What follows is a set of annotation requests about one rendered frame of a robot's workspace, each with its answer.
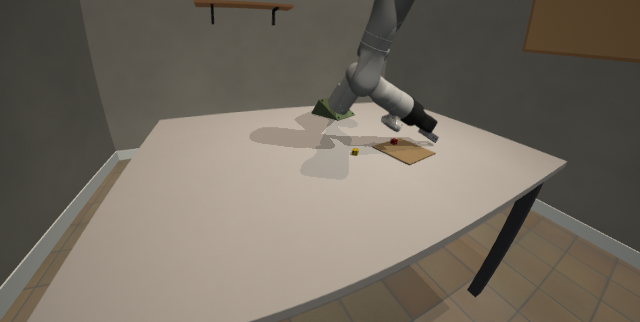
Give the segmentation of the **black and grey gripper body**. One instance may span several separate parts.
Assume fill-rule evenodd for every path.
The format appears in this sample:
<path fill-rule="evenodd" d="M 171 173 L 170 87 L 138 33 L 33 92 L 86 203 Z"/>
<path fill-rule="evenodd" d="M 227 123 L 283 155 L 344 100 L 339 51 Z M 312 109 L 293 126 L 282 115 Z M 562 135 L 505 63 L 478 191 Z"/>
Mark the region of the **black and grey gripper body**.
<path fill-rule="evenodd" d="M 401 99 L 398 105 L 389 110 L 390 114 L 384 115 L 381 122 L 395 132 L 399 132 L 402 125 L 401 121 L 408 126 L 416 125 L 428 133 L 431 133 L 437 125 L 430 115 L 426 114 L 424 107 L 418 103 L 412 96 L 401 91 Z M 401 121 L 400 121 L 401 120 Z"/>

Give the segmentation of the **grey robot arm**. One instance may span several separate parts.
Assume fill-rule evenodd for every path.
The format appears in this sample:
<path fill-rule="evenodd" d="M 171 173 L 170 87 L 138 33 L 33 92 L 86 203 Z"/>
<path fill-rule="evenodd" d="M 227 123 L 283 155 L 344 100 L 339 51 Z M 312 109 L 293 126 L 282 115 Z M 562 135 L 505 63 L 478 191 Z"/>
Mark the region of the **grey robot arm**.
<path fill-rule="evenodd" d="M 359 60 L 347 68 L 346 76 L 328 99 L 329 107 L 334 112 L 345 115 L 358 96 L 369 95 L 377 105 L 387 111 L 398 105 L 401 90 L 386 81 L 381 73 L 395 32 L 402 25 L 414 1 L 374 0 L 368 24 L 358 47 Z"/>

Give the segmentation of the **tan flat mat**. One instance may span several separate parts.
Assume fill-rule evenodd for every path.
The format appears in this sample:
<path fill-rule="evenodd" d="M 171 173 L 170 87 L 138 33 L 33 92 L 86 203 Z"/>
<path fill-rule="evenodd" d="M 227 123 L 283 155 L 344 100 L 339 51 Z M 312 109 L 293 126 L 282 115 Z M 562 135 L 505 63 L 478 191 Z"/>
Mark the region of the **tan flat mat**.
<path fill-rule="evenodd" d="M 388 141 L 372 147 L 409 166 L 436 154 L 435 152 L 401 138 L 398 138 L 397 140 L 397 144 L 395 145 Z"/>

